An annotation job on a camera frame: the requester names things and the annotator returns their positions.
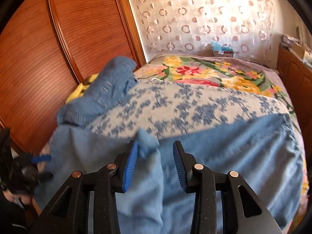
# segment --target yellow flower pattern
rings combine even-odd
[[[177,81],[177,80],[180,80],[180,79],[182,79],[182,76],[180,76],[180,75],[174,75],[172,77],[172,80],[174,80],[174,81]]]
[[[153,76],[153,75],[155,75],[157,73],[157,69],[149,69],[149,70],[146,70],[145,71],[145,75],[146,76]]]
[[[180,75],[178,73],[178,71],[175,69],[175,68],[169,68],[169,72],[172,74],[172,75]]]
[[[282,88],[277,86],[277,85],[274,85],[273,89],[276,90],[276,91],[282,91]]]
[[[185,75],[185,76],[183,76],[182,78],[183,78],[183,79],[189,80],[189,79],[198,78],[199,76],[200,76],[200,75],[198,75],[198,74],[194,74],[194,75]]]
[[[169,56],[163,59],[163,62],[170,67],[178,68],[182,66],[182,60],[178,56]]]
[[[260,89],[251,81],[242,76],[233,76],[232,78],[222,78],[222,84],[226,88],[233,88],[239,91],[246,91],[254,94],[261,94]]]
[[[208,79],[211,77],[217,77],[218,78],[219,75],[214,69],[207,68],[202,72],[202,74],[199,75],[199,77],[204,78],[204,79]]]
[[[261,94],[262,94],[263,96],[266,96],[266,97],[271,97],[271,98],[274,97],[273,94],[272,94],[271,92],[269,92],[268,90],[262,91]]]

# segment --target blue towel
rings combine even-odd
[[[175,140],[213,171],[237,170],[282,229],[295,215],[303,174],[289,115],[271,114],[159,141],[139,130],[135,139],[140,157],[133,182],[126,194],[116,197],[121,233],[189,234],[195,196],[180,188],[172,154]],[[50,142],[51,161],[45,167],[55,175],[43,185],[48,197],[73,171],[90,173],[112,162],[128,142],[59,126]],[[40,188],[35,200],[42,208],[47,203]],[[218,232],[221,225],[218,221]]]
[[[118,56],[110,60],[96,80],[84,92],[57,112],[57,123],[85,127],[122,100],[129,89],[137,84],[132,73],[136,63]]]

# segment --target sheer curtain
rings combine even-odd
[[[130,0],[150,52],[205,55],[211,43],[265,59],[272,44],[271,0]]]

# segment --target pink flower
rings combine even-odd
[[[194,74],[201,74],[202,70],[198,67],[187,67],[183,66],[180,68],[177,68],[178,73],[182,75],[194,75]]]
[[[246,75],[249,76],[252,79],[257,79],[256,75],[250,73],[250,72],[246,72]]]
[[[215,87],[219,87],[218,84],[210,82],[210,81],[206,81],[206,80],[178,80],[177,82],[179,83],[193,83],[193,84],[203,84],[203,85],[210,85],[210,86],[215,86]]]
[[[274,89],[268,89],[267,91],[271,92],[272,94],[276,93],[276,90]]]
[[[155,67],[157,70],[160,70],[160,71],[162,71],[162,70],[164,70],[164,69],[166,69],[166,68],[168,68],[167,66],[164,66],[164,65],[159,65],[159,66],[157,66],[157,67]]]
[[[157,75],[158,76],[165,76],[166,74],[164,72],[162,72],[162,71],[159,71],[159,72],[157,72]]]

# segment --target wardrobe door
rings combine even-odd
[[[77,86],[59,47],[47,0],[25,0],[0,35],[0,121],[24,151],[38,153],[56,111]]]
[[[116,0],[49,0],[55,22],[83,78],[117,55],[136,60]]]
[[[312,164],[312,70],[290,51],[279,48],[277,69],[294,105],[305,144],[308,165]]]

